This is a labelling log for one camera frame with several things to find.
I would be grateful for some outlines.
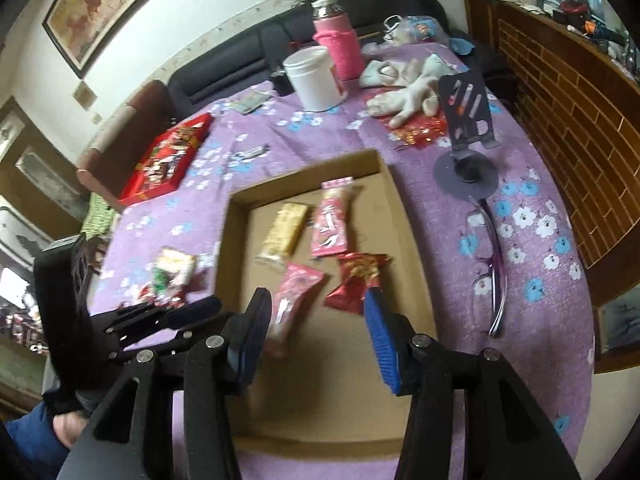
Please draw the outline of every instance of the pink snack wrapper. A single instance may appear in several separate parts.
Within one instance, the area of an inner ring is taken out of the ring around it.
[[[322,183],[324,194],[316,210],[311,236],[313,258],[345,253],[349,249],[346,216],[352,185],[350,176]]]
[[[287,272],[271,304],[271,322],[264,351],[274,357],[286,355],[287,337],[306,293],[322,281],[324,272],[304,265],[287,264]]]

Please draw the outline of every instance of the red box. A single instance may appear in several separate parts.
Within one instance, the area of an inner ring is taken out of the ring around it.
[[[185,123],[177,124],[173,128],[169,128],[165,133],[158,135],[154,142],[149,146],[149,149],[146,150],[145,156],[142,157],[142,160],[136,165],[136,169],[127,182],[127,185],[122,190],[120,194],[120,199],[118,202],[123,206],[137,204],[138,202],[144,202],[145,200],[149,200],[150,198],[155,198],[157,196],[162,196],[167,193],[171,193],[178,189],[181,181],[184,178],[184,175],[187,173],[189,166],[191,165],[191,161],[193,157],[196,155],[200,145],[204,142],[204,140],[209,135],[209,126],[213,117],[209,114],[202,114],[196,118],[190,119]],[[202,123],[202,126],[197,129],[197,131],[191,137],[190,144],[191,146],[187,150],[187,152],[180,158],[180,161],[176,164],[174,169],[174,174],[167,182],[163,182],[158,186],[155,186],[151,189],[147,189],[146,191],[138,191],[140,187],[144,184],[145,175],[141,171],[143,163],[149,160],[151,157],[151,153],[154,148],[167,137],[169,137],[172,133],[180,129],[184,126],[195,126],[198,123]]]

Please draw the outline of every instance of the wooden brick-patterned panel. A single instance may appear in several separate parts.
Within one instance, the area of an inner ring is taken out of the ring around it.
[[[570,214],[594,304],[640,282],[640,91],[591,45],[497,4],[516,108]]]

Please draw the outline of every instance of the purple tablecloth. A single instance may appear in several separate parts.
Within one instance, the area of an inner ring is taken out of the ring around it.
[[[412,45],[380,57],[424,59],[436,52],[466,70],[440,45]],[[499,148],[485,152],[500,171],[498,191],[488,200],[507,260],[509,290],[504,335],[490,340],[489,280],[475,256],[486,250],[481,217],[468,216],[468,203],[446,196],[432,178],[433,165],[450,146],[440,138],[423,150],[395,150],[398,140],[365,110],[357,85],[350,98],[322,113],[303,112],[295,94],[273,98],[253,114],[228,110],[228,101],[204,110],[216,119],[180,189],[127,208],[109,247],[92,314],[131,301],[148,279],[161,246],[201,254],[189,298],[210,294],[218,239],[231,192],[286,171],[363,148],[376,148],[391,165],[412,222],[426,275],[440,340],[448,348],[477,353],[500,349],[520,374],[575,456],[589,410],[593,373],[593,318],[584,271],[554,182],[526,134],[489,95]],[[268,91],[269,83],[257,87]],[[233,152],[268,144],[271,151],[251,162],[230,160]],[[151,339],[159,342],[168,334]],[[182,412],[176,402],[175,431]],[[456,417],[451,477],[462,476],[464,436]],[[240,452],[247,480],[391,479],[397,461],[370,463],[296,462]]]

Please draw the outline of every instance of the black sofa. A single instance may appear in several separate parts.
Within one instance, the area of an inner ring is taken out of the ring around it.
[[[506,60],[491,48],[474,42],[460,30],[450,30],[438,0],[338,0],[347,11],[359,37],[382,41],[383,22],[389,16],[433,16],[447,34],[472,41],[476,49],[464,61],[481,70],[490,89],[500,99],[515,101],[516,79]],[[273,18],[258,23],[178,69],[167,85],[181,120],[208,103],[228,97],[265,81],[297,46],[313,44],[315,33],[310,2],[303,2]]]

